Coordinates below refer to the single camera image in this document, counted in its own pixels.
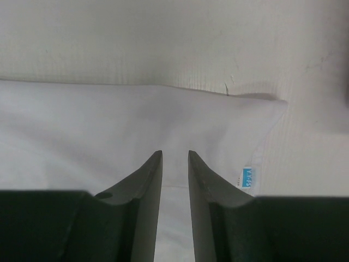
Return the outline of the white t shirt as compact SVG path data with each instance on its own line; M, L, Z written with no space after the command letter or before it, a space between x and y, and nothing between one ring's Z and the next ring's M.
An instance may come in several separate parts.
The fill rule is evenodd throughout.
M284 100L168 86L1 82L1 188L93 194L163 153L156 261L193 261L188 153L236 182Z

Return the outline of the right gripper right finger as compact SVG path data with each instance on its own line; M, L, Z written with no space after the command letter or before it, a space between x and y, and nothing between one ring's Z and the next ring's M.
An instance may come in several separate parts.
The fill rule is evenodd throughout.
M348 199L258 196L188 154L196 261L348 261Z

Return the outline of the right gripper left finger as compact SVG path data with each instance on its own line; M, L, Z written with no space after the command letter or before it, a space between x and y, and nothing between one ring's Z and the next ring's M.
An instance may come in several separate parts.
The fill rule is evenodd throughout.
M163 153L96 195L1 191L1 261L153 261Z

